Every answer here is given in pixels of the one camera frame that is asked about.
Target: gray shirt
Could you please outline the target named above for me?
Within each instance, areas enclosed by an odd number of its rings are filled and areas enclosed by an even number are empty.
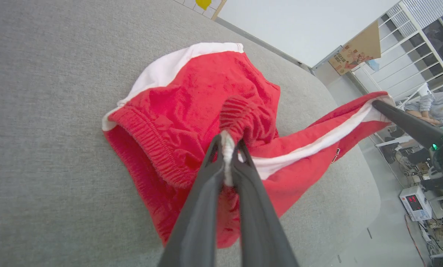
[[[418,102],[404,105],[405,110],[429,111],[431,117],[443,123],[443,92],[423,96]]]

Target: yellow object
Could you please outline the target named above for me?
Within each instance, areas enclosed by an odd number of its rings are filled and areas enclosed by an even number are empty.
[[[195,0],[196,4],[206,10],[208,6],[211,4],[211,0]]]

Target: electronic equipment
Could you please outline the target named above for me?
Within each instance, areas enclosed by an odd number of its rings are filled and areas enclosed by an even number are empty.
[[[399,198],[412,221],[429,220],[432,218],[432,206],[419,186],[403,189]]]

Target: white tile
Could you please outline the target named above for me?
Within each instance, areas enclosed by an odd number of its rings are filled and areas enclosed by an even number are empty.
[[[195,7],[193,7],[193,10],[195,10],[196,12],[203,14],[204,10],[203,8],[201,8],[199,5],[195,5]]]
[[[189,9],[193,9],[193,7],[195,7],[196,2],[195,0],[185,0],[184,1],[184,6],[188,7]]]
[[[205,17],[208,17],[209,19],[211,19],[211,18],[213,17],[213,14],[215,14],[215,11],[216,11],[216,10],[214,10],[213,8],[208,7],[208,8],[205,10],[205,12],[203,12],[203,15],[204,15]]]
[[[210,7],[216,10],[221,4],[221,0],[211,0]]]

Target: cardboard box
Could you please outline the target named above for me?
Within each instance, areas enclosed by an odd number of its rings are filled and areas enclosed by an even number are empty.
[[[340,75],[351,71],[363,61],[381,57],[378,21],[342,47],[342,51],[328,61]]]

